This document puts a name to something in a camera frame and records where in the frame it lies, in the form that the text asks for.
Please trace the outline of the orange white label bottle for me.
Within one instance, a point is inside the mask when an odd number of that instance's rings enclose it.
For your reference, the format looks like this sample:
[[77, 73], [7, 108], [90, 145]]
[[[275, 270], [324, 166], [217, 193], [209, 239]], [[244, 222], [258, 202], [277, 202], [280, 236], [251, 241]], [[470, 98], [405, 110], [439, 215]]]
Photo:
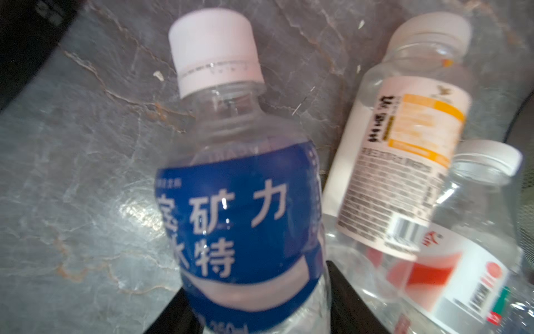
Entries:
[[325, 184], [323, 213], [345, 235], [413, 261], [471, 107], [472, 36], [435, 12], [395, 30], [362, 79]]

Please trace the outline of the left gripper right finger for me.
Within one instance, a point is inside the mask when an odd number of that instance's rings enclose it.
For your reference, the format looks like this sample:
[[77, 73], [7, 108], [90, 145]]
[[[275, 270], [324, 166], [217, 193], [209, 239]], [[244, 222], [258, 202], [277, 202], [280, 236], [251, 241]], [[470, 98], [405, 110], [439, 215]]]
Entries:
[[345, 276], [332, 262], [326, 262], [332, 294], [332, 334], [389, 334]]

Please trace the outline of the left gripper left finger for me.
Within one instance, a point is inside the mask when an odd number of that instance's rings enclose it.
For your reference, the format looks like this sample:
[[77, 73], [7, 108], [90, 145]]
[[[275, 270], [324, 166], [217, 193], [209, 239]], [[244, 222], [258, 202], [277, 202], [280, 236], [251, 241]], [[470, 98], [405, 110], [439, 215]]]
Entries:
[[200, 334], [200, 322], [181, 288], [144, 334]]

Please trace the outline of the blue label bottle white cap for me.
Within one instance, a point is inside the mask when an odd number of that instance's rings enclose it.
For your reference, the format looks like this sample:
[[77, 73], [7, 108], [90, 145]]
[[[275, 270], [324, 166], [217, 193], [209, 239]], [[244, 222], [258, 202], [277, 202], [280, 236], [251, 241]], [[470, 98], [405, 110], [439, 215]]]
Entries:
[[193, 11], [169, 41], [196, 123], [154, 193], [193, 314], [209, 333], [329, 333], [317, 150], [298, 124], [261, 109], [250, 21]]

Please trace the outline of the red white label water bottle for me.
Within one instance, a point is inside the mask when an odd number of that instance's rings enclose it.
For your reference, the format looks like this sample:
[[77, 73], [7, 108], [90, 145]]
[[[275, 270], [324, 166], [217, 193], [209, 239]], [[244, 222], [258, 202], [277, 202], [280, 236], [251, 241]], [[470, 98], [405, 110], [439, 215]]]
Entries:
[[480, 333], [521, 257], [505, 190], [522, 160], [506, 143], [462, 142], [429, 226], [394, 216], [389, 239], [415, 238], [415, 261], [359, 244], [344, 217], [328, 223], [328, 259], [391, 333]]

